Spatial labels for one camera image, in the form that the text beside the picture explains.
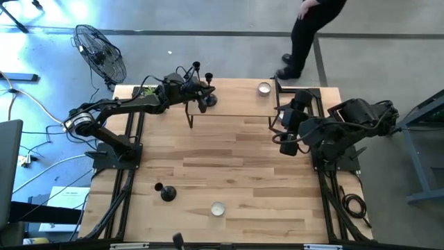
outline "black shoe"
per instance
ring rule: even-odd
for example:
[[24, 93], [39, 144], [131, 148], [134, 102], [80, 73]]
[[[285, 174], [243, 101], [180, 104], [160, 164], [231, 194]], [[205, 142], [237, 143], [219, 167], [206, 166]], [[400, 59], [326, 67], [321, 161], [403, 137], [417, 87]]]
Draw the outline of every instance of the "black shoe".
[[284, 54], [284, 55], [282, 56], [282, 61], [283, 61], [285, 64], [290, 65], [290, 64], [291, 64], [291, 55], [288, 54], [288, 53]]
[[288, 79], [299, 79], [300, 78], [300, 72], [295, 71], [294, 69], [290, 67], [285, 67], [284, 69], [279, 69], [276, 71], [276, 76], [279, 79], [282, 80], [288, 80]]

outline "paper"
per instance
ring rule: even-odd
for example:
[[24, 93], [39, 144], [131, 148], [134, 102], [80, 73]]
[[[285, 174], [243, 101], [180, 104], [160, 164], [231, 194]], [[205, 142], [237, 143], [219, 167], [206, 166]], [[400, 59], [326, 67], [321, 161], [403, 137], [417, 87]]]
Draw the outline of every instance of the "paper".
[[[51, 191], [51, 196], [57, 194], [65, 187], [53, 187]], [[89, 193], [89, 187], [68, 187], [63, 190], [60, 194], [57, 194], [54, 198], [48, 201], [48, 206], [59, 207], [59, 208], [75, 208], [78, 206], [78, 210], [81, 210], [85, 200], [85, 196]], [[72, 232], [76, 228], [76, 225], [66, 225], [66, 224], [49, 224], [41, 223], [39, 231], [40, 232]]]

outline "small cup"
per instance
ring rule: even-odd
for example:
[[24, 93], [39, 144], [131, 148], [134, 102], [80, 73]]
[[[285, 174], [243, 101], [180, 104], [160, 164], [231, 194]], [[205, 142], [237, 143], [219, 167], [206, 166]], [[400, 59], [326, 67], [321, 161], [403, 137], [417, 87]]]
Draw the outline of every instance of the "small cup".
[[271, 92], [271, 85], [266, 82], [259, 83], [259, 86], [257, 86], [257, 92], [259, 93], [259, 96], [266, 97]]
[[220, 202], [220, 201], [216, 201], [211, 205], [211, 213], [214, 216], [222, 216], [225, 212], [225, 204]]

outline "wooden table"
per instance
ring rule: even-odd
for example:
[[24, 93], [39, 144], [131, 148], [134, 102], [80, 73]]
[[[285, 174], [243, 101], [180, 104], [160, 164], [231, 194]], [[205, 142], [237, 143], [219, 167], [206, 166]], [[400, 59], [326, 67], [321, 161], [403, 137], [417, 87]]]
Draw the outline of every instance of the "wooden table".
[[[260, 83], [270, 84], [271, 91], [266, 97], [257, 93]], [[197, 101], [189, 102], [185, 112], [189, 127], [193, 127], [194, 116], [230, 116], [230, 117], [268, 117], [271, 126], [271, 117], [277, 115], [275, 82], [271, 79], [232, 79], [214, 78], [211, 85], [216, 87], [214, 94], [218, 102], [208, 107], [207, 112], [201, 113]]]
[[[132, 91], [133, 86], [118, 85], [114, 95], [129, 98]], [[322, 87], [321, 94], [324, 109], [341, 102], [335, 87]], [[283, 95], [281, 103], [290, 98], [291, 94]], [[279, 153], [279, 145], [271, 142], [266, 115], [198, 116], [190, 129], [183, 119], [184, 108], [176, 105], [163, 115], [145, 116], [144, 154], [136, 172], [125, 241], [171, 242], [181, 232], [185, 242], [327, 242], [318, 176], [309, 155]], [[123, 134], [126, 117], [110, 117], [107, 128]], [[92, 181], [80, 236], [93, 229], [110, 205], [115, 175], [108, 169]], [[176, 199], [161, 200], [154, 190], [157, 182], [173, 185]], [[345, 192], [362, 197], [353, 175], [340, 172], [338, 182]], [[224, 216], [211, 215], [215, 201], [227, 206]], [[337, 216], [332, 213], [338, 235]], [[119, 218], [118, 210], [114, 233]], [[352, 220], [372, 238], [363, 220]]]

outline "black pants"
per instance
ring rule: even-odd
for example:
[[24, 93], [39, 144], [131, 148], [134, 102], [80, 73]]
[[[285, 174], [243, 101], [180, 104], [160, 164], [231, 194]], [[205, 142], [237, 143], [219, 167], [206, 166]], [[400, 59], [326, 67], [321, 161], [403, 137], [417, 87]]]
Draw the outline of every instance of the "black pants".
[[333, 0], [329, 3], [311, 7], [304, 19], [297, 19], [291, 32], [291, 61], [292, 70], [301, 72], [305, 60], [313, 44], [314, 35], [322, 27], [333, 21], [345, 5], [345, 0]]

